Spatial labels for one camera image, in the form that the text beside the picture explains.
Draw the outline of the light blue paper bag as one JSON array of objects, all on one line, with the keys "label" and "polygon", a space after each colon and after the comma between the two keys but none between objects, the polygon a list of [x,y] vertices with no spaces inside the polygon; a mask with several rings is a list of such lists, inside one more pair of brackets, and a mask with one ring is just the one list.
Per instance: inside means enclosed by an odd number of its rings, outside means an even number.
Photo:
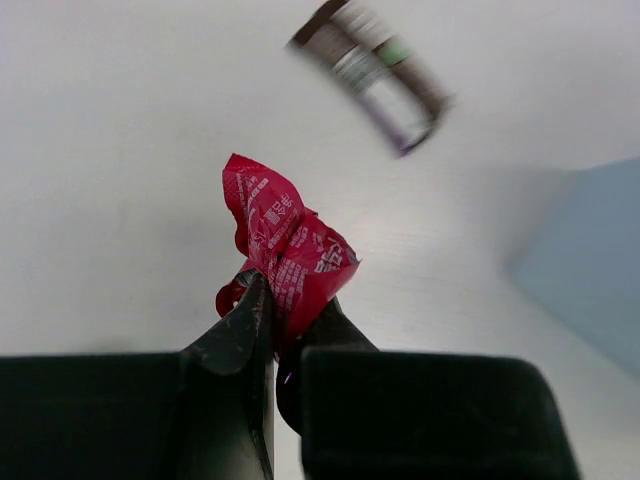
[{"label": "light blue paper bag", "polygon": [[574,174],[511,277],[551,316],[638,374],[638,159]]}]

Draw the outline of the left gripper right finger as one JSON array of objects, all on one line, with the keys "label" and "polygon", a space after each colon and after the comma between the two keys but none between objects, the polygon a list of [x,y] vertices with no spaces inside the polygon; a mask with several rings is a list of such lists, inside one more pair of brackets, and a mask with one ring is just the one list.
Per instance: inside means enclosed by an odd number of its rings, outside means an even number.
[{"label": "left gripper right finger", "polygon": [[512,357],[378,350],[330,302],[300,361],[309,479],[576,479],[553,391]]}]

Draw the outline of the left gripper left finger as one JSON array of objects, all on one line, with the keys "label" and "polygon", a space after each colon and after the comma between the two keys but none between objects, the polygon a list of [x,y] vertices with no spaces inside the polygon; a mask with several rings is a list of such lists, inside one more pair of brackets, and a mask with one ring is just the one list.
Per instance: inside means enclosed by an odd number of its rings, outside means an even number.
[{"label": "left gripper left finger", "polygon": [[270,479],[273,301],[255,275],[185,349],[5,356],[5,479]]}]

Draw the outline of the brown chocolate bar wrapper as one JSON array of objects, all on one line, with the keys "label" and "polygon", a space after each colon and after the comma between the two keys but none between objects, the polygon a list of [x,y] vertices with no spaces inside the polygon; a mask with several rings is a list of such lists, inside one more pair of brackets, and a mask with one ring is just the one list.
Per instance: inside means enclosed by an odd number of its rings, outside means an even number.
[{"label": "brown chocolate bar wrapper", "polygon": [[451,96],[357,1],[326,1],[289,44],[325,68],[404,156],[438,128]]}]

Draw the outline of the red snack packet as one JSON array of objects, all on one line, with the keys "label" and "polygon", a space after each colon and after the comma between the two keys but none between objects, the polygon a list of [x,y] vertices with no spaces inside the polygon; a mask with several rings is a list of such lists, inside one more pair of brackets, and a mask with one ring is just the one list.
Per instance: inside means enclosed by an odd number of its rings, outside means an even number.
[{"label": "red snack packet", "polygon": [[311,326],[359,266],[348,242],[306,207],[285,177],[232,154],[222,172],[226,206],[236,221],[235,244],[246,261],[216,295],[229,313],[260,274],[275,300],[274,350],[278,359]]}]

